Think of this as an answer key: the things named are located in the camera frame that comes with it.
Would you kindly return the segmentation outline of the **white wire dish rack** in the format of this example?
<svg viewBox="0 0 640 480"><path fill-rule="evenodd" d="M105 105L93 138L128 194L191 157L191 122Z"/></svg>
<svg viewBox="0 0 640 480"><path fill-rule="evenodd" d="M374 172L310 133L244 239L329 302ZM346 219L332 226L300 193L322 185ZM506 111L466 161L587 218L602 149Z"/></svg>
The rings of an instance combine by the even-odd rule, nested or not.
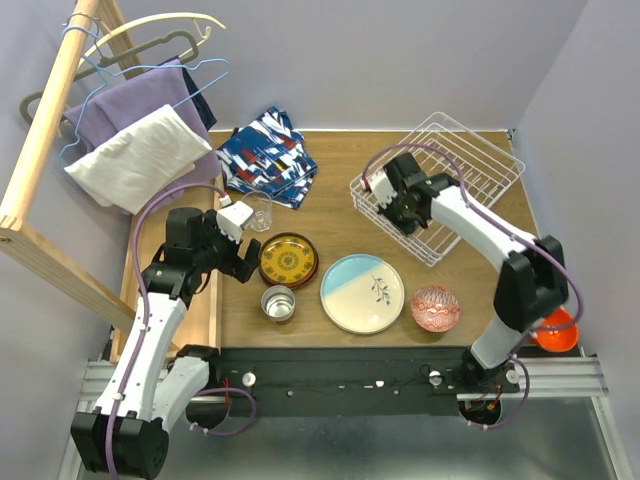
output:
<svg viewBox="0 0 640 480"><path fill-rule="evenodd" d="M431 201L432 220L428 227L405 236L378 213L374 196L360 184L362 177L383 169L402 153L411 153L430 179L435 191L432 199L442 197L446 189L459 194L457 184L463 182L466 194L486 208L493 207L525 171L524 163L508 148L485 139L442 112L431 114L398 145L375 155L366 172L350 183L354 207L429 267L435 266L460 241L458 232L434 216Z"/></svg>

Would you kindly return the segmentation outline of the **yellow patterned lacquer plate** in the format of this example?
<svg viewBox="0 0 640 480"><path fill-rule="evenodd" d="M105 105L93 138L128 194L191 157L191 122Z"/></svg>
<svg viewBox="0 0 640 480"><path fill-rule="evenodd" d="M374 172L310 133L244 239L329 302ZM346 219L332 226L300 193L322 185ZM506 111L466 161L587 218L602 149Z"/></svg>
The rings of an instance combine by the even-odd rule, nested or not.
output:
<svg viewBox="0 0 640 480"><path fill-rule="evenodd" d="M319 254L305 236L283 232L261 247L259 274L269 286L282 285L291 290L309 283L319 268Z"/></svg>

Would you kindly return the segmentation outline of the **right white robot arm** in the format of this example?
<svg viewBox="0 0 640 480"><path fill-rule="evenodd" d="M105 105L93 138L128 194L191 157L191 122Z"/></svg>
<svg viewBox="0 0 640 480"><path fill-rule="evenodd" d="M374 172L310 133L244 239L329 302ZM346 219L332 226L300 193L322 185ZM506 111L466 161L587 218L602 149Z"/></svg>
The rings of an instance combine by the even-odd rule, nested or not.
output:
<svg viewBox="0 0 640 480"><path fill-rule="evenodd" d="M493 380L527 334L568 298L561 243L538 239L509 224L466 191L460 175L428 176L405 152L361 184L378 212L404 235L436 221L481 253L498 273L494 318L463 353L459 375L467 388Z"/></svg>

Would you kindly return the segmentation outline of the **metal cup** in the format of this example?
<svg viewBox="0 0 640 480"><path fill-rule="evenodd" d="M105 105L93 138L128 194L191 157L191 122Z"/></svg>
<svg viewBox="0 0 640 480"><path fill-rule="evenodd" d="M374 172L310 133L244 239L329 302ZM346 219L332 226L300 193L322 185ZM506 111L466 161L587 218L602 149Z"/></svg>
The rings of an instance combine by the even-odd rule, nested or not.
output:
<svg viewBox="0 0 640 480"><path fill-rule="evenodd" d="M276 325L285 325L292 320L295 305L294 292L282 285L269 287L261 298L264 314Z"/></svg>

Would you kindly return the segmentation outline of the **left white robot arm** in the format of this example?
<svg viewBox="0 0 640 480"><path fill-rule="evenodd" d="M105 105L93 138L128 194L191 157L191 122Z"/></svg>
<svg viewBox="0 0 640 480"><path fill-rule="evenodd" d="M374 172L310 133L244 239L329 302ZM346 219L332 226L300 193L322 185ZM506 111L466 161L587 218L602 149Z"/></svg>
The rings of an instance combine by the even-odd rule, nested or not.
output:
<svg viewBox="0 0 640 480"><path fill-rule="evenodd" d="M219 378L218 352L187 345L168 375L161 371L177 327L213 272L247 282L261 245L238 254L254 215L245 203L219 210L172 209L165 241L137 273L140 296L120 360L95 406L75 414L71 437L84 467L113 478L156 478L167 457L169 434L190 400Z"/></svg>

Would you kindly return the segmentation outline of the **clear drinking glass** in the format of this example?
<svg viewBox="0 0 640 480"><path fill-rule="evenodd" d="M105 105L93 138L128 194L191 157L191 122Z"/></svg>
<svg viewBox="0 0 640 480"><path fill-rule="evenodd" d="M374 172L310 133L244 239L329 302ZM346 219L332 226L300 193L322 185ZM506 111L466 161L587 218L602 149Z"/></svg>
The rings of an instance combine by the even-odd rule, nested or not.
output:
<svg viewBox="0 0 640 480"><path fill-rule="evenodd" d="M269 230L273 223L270 195L260 191L253 191L245 194L242 201L253 210L251 228L256 232Z"/></svg>

